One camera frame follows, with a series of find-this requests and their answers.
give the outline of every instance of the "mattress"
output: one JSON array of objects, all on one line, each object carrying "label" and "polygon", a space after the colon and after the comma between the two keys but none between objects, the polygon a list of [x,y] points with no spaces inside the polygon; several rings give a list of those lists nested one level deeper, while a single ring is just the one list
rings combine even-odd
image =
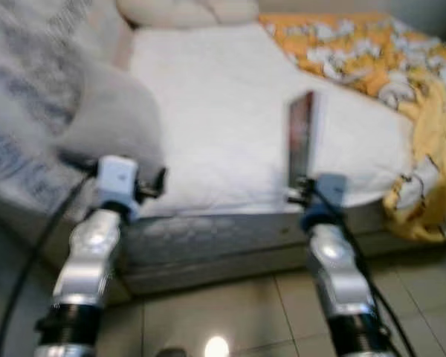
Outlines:
[{"label": "mattress", "polygon": [[313,174],[349,180],[344,205],[380,199],[410,171],[408,120],[300,72],[259,24],[135,34],[131,75],[155,96],[169,168],[145,217],[294,213],[286,203],[288,104],[321,93]]}]

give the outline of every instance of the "bedspread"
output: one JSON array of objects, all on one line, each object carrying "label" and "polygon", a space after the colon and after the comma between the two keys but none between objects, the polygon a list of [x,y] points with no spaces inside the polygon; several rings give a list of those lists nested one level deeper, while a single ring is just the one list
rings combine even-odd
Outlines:
[{"label": "bedspread", "polygon": [[374,97],[414,124],[413,171],[384,197],[389,227],[446,240],[446,44],[384,14],[261,15],[302,70]]}]

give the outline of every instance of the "tile floor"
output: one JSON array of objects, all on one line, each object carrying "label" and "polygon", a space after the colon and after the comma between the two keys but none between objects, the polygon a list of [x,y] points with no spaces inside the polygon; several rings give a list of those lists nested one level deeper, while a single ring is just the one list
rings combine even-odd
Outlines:
[{"label": "tile floor", "polygon": [[[446,356],[446,251],[410,252],[370,264],[418,356]],[[153,357],[162,347],[183,346],[192,357],[204,357],[205,344],[216,335],[226,339],[232,356],[334,356],[304,271],[111,309],[99,356]],[[393,341],[402,348],[399,338]]]}]

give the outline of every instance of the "bed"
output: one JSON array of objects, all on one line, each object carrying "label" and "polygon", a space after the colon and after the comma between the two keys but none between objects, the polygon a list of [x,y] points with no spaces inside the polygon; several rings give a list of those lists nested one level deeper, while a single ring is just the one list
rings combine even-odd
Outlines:
[{"label": "bed", "polygon": [[[146,201],[143,218],[123,231],[120,275],[128,293],[303,266],[300,211],[285,201],[286,124],[288,103],[308,90],[324,102],[314,173],[349,178],[344,205],[364,250],[419,246],[385,230],[381,203],[412,168],[413,125],[404,115],[300,71],[257,22],[134,33],[120,22],[119,28],[119,45],[111,47],[132,37],[130,60],[123,60],[124,50],[100,56],[128,68],[152,92],[169,168],[165,194]],[[31,242],[46,220],[1,198],[0,217]],[[55,266],[65,258],[72,226],[63,222],[45,249]]]}]

